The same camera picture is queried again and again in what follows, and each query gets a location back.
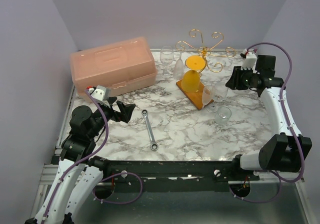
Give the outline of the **ribbed clear champagne flute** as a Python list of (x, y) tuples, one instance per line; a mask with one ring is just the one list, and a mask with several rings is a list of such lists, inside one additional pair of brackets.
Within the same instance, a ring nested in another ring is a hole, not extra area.
[(179, 81), (182, 80), (184, 76), (184, 64), (182, 60), (182, 52), (179, 52), (179, 59), (176, 61), (173, 71), (173, 77), (175, 80)]

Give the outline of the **yellow plastic wine glass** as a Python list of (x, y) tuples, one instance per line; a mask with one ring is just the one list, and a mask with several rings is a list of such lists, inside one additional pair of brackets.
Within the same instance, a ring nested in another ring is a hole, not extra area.
[(203, 57), (193, 55), (186, 59), (185, 65), (188, 71), (184, 74), (181, 81), (182, 90), (187, 93), (195, 93), (199, 89), (200, 74), (206, 67), (206, 62)]

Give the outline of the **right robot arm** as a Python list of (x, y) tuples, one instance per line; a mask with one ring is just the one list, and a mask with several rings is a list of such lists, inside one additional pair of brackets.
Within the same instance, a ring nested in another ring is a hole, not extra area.
[(307, 157), (312, 141), (301, 134), (294, 122), (286, 91), (281, 89), (284, 80), (275, 77), (276, 57), (253, 52), (242, 57), (243, 64), (234, 67), (226, 87), (257, 91), (268, 114), (272, 137), (257, 153), (242, 155), (239, 163), (230, 167), (230, 175), (241, 180), (247, 176), (248, 170), (296, 173), (301, 168), (301, 160)]

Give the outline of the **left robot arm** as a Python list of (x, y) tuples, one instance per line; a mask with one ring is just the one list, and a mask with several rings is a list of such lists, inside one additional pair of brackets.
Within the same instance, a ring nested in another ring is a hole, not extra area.
[(51, 189), (35, 217), (27, 224), (72, 224), (92, 189), (110, 178), (108, 160), (97, 156), (95, 137), (109, 131), (108, 121), (128, 123), (135, 104), (123, 104), (115, 97), (108, 105), (85, 105), (73, 110), (71, 131), (62, 143), (58, 169)]

